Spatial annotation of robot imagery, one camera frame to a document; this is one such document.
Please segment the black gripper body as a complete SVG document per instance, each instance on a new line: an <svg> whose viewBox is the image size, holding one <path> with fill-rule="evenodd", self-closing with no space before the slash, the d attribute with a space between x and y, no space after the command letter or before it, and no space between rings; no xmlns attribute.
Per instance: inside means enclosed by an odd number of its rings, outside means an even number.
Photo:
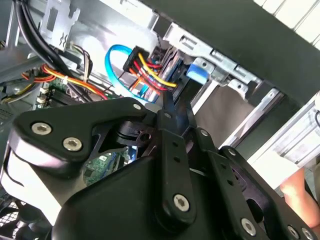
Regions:
<svg viewBox="0 0 320 240"><path fill-rule="evenodd" d="M156 162L146 157L73 195L58 214L52 239L238 240L200 153L190 150L188 161L197 213L190 227L173 231L157 220Z"/></svg>

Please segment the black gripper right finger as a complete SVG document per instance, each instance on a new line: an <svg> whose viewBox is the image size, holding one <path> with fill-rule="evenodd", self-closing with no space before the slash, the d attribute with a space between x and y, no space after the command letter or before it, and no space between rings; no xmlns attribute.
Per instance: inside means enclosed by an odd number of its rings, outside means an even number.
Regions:
<svg viewBox="0 0 320 240"><path fill-rule="evenodd" d="M216 148L179 105L197 216L184 240L315 240L316 233L230 146Z"/></svg>

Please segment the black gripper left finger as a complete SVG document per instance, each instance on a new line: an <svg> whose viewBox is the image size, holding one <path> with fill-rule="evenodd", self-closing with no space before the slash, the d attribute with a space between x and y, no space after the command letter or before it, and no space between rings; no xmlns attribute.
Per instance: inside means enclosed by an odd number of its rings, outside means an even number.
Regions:
<svg viewBox="0 0 320 240"><path fill-rule="evenodd" d="M135 146L136 160L99 181L144 158L155 160L156 219L174 232L186 229L195 222L197 207L180 127L181 103L167 93L157 112L130 97L24 112L13 121L8 138L9 178L20 193L48 194L57 201L59 215L73 195L95 184L80 186L90 160Z"/></svg>

